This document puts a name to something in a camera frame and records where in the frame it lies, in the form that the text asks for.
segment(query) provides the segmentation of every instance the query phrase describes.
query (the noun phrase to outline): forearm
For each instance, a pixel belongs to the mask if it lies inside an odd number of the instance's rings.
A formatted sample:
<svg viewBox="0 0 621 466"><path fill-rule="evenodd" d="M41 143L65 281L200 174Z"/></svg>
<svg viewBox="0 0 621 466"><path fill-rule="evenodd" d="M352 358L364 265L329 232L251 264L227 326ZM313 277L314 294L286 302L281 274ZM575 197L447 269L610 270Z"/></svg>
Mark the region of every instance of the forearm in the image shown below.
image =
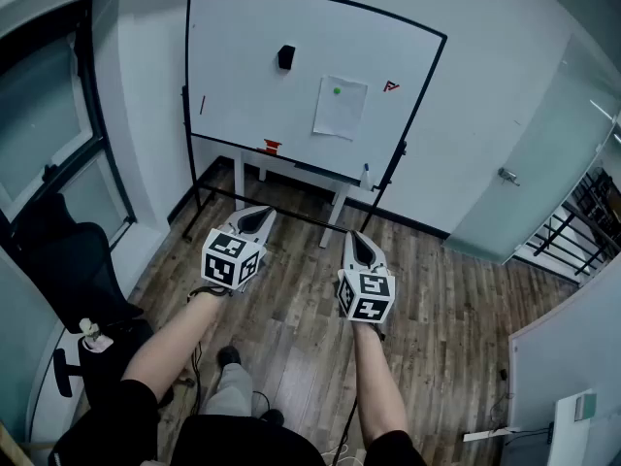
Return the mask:
<svg viewBox="0 0 621 466"><path fill-rule="evenodd" d="M208 293L196 295L140 347L122 379L144 383L161 400L214 320L221 303L221 298Z"/></svg>
<svg viewBox="0 0 621 466"><path fill-rule="evenodd" d="M378 335L366 323L353 322L356 387L365 447L394 430L408 432L404 401L396 386Z"/></svg>

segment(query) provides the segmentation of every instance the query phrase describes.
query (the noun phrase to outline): door handle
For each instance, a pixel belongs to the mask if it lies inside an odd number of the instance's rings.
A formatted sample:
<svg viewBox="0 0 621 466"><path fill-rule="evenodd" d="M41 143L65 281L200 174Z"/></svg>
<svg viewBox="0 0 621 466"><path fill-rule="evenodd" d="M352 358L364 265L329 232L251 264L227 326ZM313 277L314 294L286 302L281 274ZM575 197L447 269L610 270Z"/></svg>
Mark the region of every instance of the door handle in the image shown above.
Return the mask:
<svg viewBox="0 0 621 466"><path fill-rule="evenodd" d="M520 183L517 182L517 175L515 173L511 173L509 170L505 169L504 167L498 170L498 176L500 176L506 182L515 184L515 186L520 185Z"/></svg>

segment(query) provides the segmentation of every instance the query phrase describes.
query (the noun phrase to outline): red triangle mark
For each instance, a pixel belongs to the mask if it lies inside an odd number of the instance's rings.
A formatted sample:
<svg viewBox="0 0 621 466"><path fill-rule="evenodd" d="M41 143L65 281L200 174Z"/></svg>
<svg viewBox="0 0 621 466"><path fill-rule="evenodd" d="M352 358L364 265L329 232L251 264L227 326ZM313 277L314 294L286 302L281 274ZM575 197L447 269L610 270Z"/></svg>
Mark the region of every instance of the red triangle mark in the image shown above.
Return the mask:
<svg viewBox="0 0 621 466"><path fill-rule="evenodd" d="M392 82L386 82L386 86L384 87L384 91L390 91L391 89L398 88L399 85Z"/></svg>

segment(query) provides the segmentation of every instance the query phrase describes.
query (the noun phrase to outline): black office chair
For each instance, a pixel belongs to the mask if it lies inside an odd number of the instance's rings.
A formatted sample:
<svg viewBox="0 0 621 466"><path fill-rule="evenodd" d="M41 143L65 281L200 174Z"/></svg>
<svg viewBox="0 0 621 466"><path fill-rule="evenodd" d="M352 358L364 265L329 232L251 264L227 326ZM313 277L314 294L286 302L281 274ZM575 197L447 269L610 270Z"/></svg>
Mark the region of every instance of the black office chair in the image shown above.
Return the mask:
<svg viewBox="0 0 621 466"><path fill-rule="evenodd" d="M46 196L18 217L14 234L26 274L41 290L65 328L81 333L80 321L87 317L114 340L104 352L91 352L78 340L81 366L66 363L65 352L53 355L54 373L60 394L71 397L70 376L82 376L91 407L104 404L130 359L150 338L153 330L143 310L123 296L112 263L108 238L92 222L75 223L61 194ZM161 405L172 400L172 390Z"/></svg>

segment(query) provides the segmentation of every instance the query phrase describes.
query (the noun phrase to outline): glass door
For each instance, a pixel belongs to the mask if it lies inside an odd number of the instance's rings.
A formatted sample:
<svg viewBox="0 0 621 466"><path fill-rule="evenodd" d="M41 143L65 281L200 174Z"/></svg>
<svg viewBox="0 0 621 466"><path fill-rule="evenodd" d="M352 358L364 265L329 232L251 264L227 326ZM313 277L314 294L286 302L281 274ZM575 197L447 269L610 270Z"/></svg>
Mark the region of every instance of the glass door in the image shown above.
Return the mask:
<svg viewBox="0 0 621 466"><path fill-rule="evenodd" d="M575 37L503 168L444 242L503 263L563 203L604 146L621 92Z"/></svg>

